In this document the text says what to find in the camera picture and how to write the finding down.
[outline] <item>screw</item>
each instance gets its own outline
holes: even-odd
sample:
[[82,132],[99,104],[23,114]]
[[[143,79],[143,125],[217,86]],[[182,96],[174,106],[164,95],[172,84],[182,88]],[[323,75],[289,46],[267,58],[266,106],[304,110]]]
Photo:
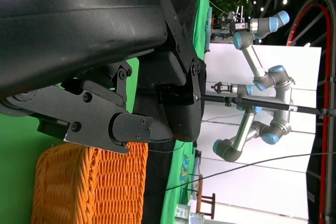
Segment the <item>screw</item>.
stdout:
[[26,93],[21,93],[21,94],[17,94],[15,96],[13,96],[13,98],[19,102],[26,102],[26,101],[30,101],[31,99],[33,99],[36,95],[37,91],[29,91]]
[[81,128],[82,128],[82,125],[80,124],[80,122],[73,122],[71,125],[71,130],[73,132],[79,132]]
[[119,78],[120,78],[120,80],[124,80],[126,78],[125,70],[121,70],[119,72]]
[[195,65],[192,66],[192,70],[193,70],[193,75],[195,76],[195,75],[196,75],[196,68],[195,68]]
[[147,127],[145,128],[145,132],[149,134],[149,133],[151,132],[151,128],[150,128],[149,126],[147,126]]
[[84,95],[83,95],[83,101],[85,102],[91,102],[92,100],[92,94],[89,93],[89,92],[86,92]]

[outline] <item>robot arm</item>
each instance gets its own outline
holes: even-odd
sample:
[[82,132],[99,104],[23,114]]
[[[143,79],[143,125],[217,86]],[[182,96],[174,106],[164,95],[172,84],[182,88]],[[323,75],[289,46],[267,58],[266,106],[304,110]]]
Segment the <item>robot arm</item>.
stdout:
[[[251,97],[254,100],[292,104],[291,93],[292,87],[295,85],[294,80],[288,76],[283,66],[274,66],[265,71],[252,47],[254,39],[266,37],[269,33],[277,31],[279,27],[285,25],[288,21],[288,14],[282,11],[273,17],[252,19],[249,31],[237,32],[234,35],[234,45],[236,49],[243,52],[253,72],[255,86],[261,91],[272,86],[276,90],[275,98]],[[243,86],[245,85],[223,85],[218,83],[214,88],[218,93],[227,91],[237,94],[238,97],[250,97],[251,92],[242,92],[244,90]],[[245,86],[245,89],[251,90],[251,87]],[[275,110],[273,120],[268,126],[260,122],[253,122],[255,115],[262,111],[261,107],[237,106],[237,109],[245,110],[237,135],[230,140],[217,140],[214,144],[214,152],[226,161],[236,161],[241,155],[245,142],[254,137],[261,137],[268,144],[276,144],[283,135],[291,131],[289,124],[290,111]]]

